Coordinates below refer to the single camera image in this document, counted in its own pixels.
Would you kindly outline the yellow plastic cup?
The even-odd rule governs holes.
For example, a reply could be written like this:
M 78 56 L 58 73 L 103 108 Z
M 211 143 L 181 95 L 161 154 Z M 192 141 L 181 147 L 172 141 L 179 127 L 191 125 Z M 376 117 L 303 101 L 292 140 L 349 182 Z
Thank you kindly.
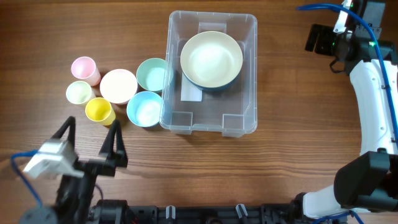
M 116 119 L 111 103 L 100 97 L 93 98 L 87 103 L 85 113 L 88 119 L 103 126 L 111 125 Z

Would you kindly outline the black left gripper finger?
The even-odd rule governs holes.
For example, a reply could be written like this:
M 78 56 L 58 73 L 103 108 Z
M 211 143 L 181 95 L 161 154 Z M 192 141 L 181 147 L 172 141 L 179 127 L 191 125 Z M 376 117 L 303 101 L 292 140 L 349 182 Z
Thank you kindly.
M 69 116 L 51 138 L 60 139 L 66 130 L 68 130 L 67 142 L 69 142 L 72 145 L 72 149 L 75 150 L 76 119 L 74 116 Z
M 123 141 L 121 123 L 115 119 L 99 151 L 99 155 L 106 158 L 106 162 L 115 167 L 127 167 L 128 157 Z

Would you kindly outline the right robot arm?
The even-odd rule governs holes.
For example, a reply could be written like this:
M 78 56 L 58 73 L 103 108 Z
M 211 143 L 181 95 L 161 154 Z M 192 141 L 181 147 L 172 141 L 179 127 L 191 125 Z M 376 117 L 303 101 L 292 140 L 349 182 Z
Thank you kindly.
M 393 42 L 380 39 L 385 8 L 384 1 L 303 6 L 339 15 L 334 27 L 312 25 L 305 48 L 343 62 L 357 98 L 361 149 L 331 186 L 296 197 L 290 212 L 294 221 L 397 211 L 397 51 Z

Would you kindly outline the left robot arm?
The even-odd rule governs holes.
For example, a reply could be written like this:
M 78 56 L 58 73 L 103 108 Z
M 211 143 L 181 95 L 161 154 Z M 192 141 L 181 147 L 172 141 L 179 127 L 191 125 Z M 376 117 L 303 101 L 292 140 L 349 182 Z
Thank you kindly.
M 112 122 L 99 151 L 103 160 L 78 160 L 75 131 L 76 119 L 70 116 L 26 165 L 24 173 L 33 179 L 42 174 L 60 174 L 62 179 L 55 204 L 26 211 L 20 223 L 86 223 L 97 176 L 113 177 L 117 168 L 127 167 L 119 120 Z

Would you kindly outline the cream large plastic bowl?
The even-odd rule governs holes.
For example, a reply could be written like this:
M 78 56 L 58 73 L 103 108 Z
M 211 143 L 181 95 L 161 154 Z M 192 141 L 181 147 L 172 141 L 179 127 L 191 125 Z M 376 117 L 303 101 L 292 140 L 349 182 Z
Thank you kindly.
M 243 52 L 229 35 L 206 31 L 193 36 L 180 55 L 182 72 L 194 83 L 218 87 L 232 81 L 243 66 Z

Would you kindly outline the dark blue large bowl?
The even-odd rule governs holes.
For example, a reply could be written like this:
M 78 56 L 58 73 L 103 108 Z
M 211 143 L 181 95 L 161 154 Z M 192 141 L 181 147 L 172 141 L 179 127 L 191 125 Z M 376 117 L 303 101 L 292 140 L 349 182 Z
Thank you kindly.
M 195 87 L 197 87 L 197 88 L 199 88 L 199 89 L 201 89 L 201 90 L 204 90 L 204 91 L 221 91 L 221 90 L 225 90 L 225 89 L 227 89 L 227 88 L 230 88 L 231 86 L 233 86 L 233 85 L 237 82 L 237 80 L 240 79 L 240 76 L 241 76 L 241 74 L 239 73 L 232 81 L 230 81 L 229 83 L 227 83 L 227 84 L 225 84 L 225 85 L 222 85 L 222 86 L 218 86 L 218 87 L 204 87 L 204 86 L 200 86 L 200 85 L 197 85 L 196 83 L 192 82 L 192 81 L 186 76 L 186 74 L 184 74 L 184 73 L 182 74 L 182 77 L 186 78 L 190 84 L 192 84 L 193 86 L 195 86 Z

